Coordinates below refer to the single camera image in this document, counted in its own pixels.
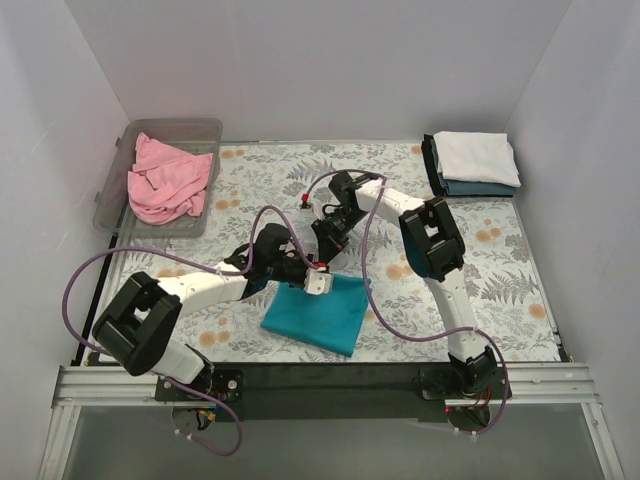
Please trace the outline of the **teal t shirt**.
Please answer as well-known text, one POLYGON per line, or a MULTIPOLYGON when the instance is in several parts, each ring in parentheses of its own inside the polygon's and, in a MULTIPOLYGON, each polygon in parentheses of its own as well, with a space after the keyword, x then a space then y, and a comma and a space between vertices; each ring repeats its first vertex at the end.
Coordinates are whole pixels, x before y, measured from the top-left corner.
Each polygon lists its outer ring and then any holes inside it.
POLYGON ((365 282, 358 277, 336 275, 331 290, 318 296, 282 284, 261 327, 271 333, 350 357, 354 353, 368 306, 365 282))

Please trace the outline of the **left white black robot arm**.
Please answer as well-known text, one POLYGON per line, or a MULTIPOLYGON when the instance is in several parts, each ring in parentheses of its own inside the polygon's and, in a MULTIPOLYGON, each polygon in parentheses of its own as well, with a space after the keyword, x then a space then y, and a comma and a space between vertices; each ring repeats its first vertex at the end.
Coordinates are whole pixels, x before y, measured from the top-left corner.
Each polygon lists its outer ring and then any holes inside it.
POLYGON ((325 293, 330 282, 326 269, 312 264, 310 255, 288 251, 292 240, 285 226, 269 223, 254 244, 240 246, 211 272, 161 279, 137 272, 95 322, 93 336, 130 375, 171 377, 188 398, 203 399, 213 386, 211 363, 173 338, 178 320, 248 298, 270 281, 312 295, 325 293))

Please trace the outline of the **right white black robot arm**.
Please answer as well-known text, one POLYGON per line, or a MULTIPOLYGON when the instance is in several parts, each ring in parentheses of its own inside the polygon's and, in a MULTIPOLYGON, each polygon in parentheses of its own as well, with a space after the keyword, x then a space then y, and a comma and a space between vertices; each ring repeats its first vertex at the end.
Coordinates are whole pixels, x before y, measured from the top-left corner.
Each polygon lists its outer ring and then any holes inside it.
POLYGON ((338 170, 326 175, 337 200, 323 207, 312 229, 318 260, 330 263, 345 250, 349 234, 363 219, 375 217, 398 227, 407 262, 430 290, 444 331, 424 342, 445 338, 451 364, 451 387, 443 391, 464 397, 490 392, 498 369, 497 348, 477 329, 464 283, 465 244, 446 201, 422 200, 386 186, 386 178, 364 170, 338 170))

